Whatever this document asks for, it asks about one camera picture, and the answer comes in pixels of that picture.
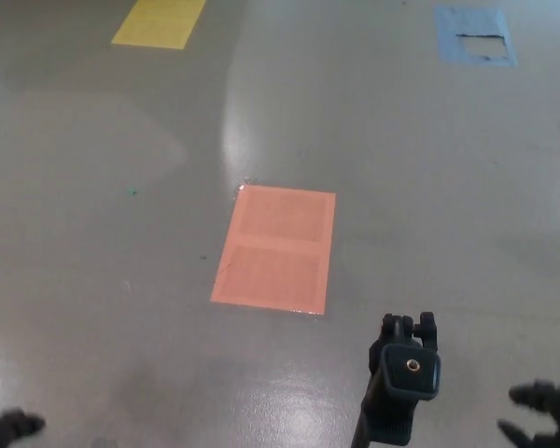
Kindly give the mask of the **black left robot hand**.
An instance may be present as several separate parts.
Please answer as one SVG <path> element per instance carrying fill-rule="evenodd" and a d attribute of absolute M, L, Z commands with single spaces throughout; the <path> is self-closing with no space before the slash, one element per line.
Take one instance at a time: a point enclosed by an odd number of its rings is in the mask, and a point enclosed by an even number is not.
<path fill-rule="evenodd" d="M 32 437 L 46 426 L 45 418 L 37 413 L 28 413 L 17 408 L 0 413 L 0 448 Z"/>

